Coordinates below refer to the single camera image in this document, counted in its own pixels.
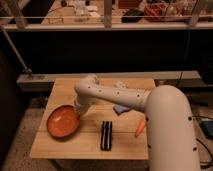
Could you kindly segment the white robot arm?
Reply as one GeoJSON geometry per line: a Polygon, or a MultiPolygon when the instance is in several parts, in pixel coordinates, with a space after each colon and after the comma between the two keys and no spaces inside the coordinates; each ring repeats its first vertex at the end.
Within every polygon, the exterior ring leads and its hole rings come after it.
{"type": "Polygon", "coordinates": [[[83,115],[97,98],[145,114],[149,171],[201,171],[192,111],[187,97],[170,85],[152,90],[102,86],[88,75],[75,84],[74,104],[83,115]]]}

